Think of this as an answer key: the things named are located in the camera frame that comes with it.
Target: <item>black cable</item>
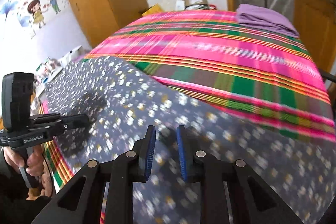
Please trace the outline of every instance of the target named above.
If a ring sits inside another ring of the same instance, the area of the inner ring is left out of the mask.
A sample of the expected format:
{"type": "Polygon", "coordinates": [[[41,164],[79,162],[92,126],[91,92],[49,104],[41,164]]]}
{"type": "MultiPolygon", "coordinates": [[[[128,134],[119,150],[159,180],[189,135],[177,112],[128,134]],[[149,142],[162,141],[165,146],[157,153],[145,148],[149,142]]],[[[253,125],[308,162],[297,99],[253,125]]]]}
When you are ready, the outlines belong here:
{"type": "Polygon", "coordinates": [[[45,159],[44,157],[44,154],[42,153],[42,157],[44,158],[44,161],[48,167],[48,171],[49,171],[49,175],[50,175],[50,180],[51,180],[51,197],[53,196],[53,193],[54,193],[54,190],[55,190],[55,185],[54,185],[54,180],[53,180],[53,175],[51,174],[51,171],[50,171],[50,168],[49,168],[49,164],[47,162],[47,160],[45,159]]]}

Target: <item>purple folded cloth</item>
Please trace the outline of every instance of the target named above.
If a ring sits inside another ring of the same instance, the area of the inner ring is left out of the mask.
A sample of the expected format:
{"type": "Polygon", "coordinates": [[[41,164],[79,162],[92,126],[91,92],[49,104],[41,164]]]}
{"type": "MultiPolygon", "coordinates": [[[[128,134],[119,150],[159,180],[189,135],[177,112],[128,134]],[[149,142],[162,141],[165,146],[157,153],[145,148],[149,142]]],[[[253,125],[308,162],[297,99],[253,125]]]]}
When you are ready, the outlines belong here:
{"type": "Polygon", "coordinates": [[[237,21],[242,26],[277,32],[290,37],[299,37],[299,33],[293,24],[276,11],[254,5],[241,4],[236,12],[237,21]]]}

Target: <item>metal screw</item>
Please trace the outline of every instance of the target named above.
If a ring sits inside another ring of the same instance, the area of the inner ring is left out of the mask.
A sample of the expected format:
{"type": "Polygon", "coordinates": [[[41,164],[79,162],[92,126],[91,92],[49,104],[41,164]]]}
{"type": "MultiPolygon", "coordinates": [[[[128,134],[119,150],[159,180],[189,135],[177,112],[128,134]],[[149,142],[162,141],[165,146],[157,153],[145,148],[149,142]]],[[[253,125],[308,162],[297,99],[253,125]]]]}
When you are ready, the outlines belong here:
{"type": "Polygon", "coordinates": [[[95,160],[90,160],[88,163],[87,163],[87,166],[92,168],[92,167],[95,167],[97,165],[97,162],[95,160]]]}
{"type": "Polygon", "coordinates": [[[203,151],[203,150],[198,150],[196,152],[196,156],[199,157],[199,158],[203,158],[205,157],[206,153],[203,151]]]}
{"type": "Polygon", "coordinates": [[[133,150],[127,151],[127,153],[126,153],[126,157],[128,157],[128,158],[133,158],[133,157],[135,157],[135,155],[136,155],[136,152],[133,151],[133,150]]]}
{"type": "Polygon", "coordinates": [[[236,165],[238,167],[244,167],[246,165],[246,162],[244,162],[243,160],[236,160],[236,165]]]}

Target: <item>white wall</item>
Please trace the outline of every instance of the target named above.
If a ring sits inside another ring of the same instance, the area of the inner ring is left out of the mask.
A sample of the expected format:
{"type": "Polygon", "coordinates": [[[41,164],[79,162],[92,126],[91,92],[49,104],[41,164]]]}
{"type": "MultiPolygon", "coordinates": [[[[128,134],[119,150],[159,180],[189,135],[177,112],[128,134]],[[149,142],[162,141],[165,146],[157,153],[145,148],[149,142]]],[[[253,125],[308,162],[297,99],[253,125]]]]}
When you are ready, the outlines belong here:
{"type": "MultiPolygon", "coordinates": [[[[0,10],[8,1],[0,0],[0,10]]],[[[5,74],[11,72],[34,72],[46,58],[60,58],[76,46],[91,48],[68,0],[57,0],[61,10],[58,14],[51,6],[47,7],[48,0],[40,0],[46,23],[45,26],[41,24],[41,29],[38,24],[34,24],[32,15],[27,11],[27,6],[32,0],[10,1],[17,2],[15,8],[9,12],[7,18],[5,14],[0,14],[0,81],[5,74]],[[29,20],[27,27],[21,26],[18,15],[29,20]]]]}

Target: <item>plaid sheet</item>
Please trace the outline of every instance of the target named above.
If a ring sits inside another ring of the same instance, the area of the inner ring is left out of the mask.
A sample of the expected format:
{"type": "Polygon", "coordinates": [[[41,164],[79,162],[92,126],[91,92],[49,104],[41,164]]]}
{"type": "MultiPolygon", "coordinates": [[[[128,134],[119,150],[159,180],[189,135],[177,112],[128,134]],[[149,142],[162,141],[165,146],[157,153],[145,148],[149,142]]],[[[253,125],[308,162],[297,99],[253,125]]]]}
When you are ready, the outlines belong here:
{"type": "Polygon", "coordinates": [[[106,55],[285,136],[335,142],[330,100],[302,42],[241,27],[235,12],[149,15],[107,38],[86,58],[106,55]]]}

